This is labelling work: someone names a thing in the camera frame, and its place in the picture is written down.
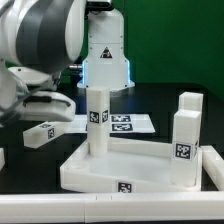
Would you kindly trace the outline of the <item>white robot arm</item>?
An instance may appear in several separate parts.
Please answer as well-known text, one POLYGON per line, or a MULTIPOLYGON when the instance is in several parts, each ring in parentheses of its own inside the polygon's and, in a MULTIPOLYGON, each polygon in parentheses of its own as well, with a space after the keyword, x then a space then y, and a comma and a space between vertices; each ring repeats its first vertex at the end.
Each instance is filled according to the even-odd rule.
POLYGON ((6 64, 47 75, 63 71, 80 54, 85 8, 86 0, 0 0, 0 127, 17 119, 74 119, 74 101, 45 84, 29 90, 6 64))

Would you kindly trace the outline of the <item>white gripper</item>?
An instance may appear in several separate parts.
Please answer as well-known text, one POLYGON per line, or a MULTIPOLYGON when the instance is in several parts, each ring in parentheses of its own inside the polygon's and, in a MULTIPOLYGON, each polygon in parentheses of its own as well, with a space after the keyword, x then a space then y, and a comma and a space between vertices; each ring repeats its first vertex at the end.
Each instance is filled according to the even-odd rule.
POLYGON ((50 91, 26 94, 15 109, 16 120, 71 122, 76 104, 69 97, 50 91))

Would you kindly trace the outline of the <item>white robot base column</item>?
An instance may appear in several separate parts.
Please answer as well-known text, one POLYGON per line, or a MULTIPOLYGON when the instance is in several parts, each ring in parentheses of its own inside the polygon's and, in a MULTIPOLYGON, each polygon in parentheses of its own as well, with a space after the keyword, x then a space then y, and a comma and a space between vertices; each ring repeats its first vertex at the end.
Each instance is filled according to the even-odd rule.
POLYGON ((135 86, 124 54, 124 17, 112 0, 87 0, 88 54, 77 87, 107 87, 112 92, 135 86))

